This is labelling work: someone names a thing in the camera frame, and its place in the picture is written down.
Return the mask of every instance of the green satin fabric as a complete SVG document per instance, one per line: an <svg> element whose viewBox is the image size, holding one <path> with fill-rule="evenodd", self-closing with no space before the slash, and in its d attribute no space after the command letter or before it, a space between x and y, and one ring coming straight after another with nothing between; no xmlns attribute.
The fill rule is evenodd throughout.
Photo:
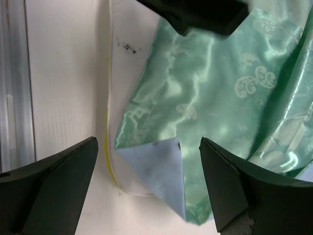
<svg viewBox="0 0 313 235"><path fill-rule="evenodd" d="M279 17L253 10L227 39L159 24L115 148L179 138L187 221L211 214L202 136L277 173L294 176L312 160L312 16L303 10L303 30L286 2Z"/></svg>

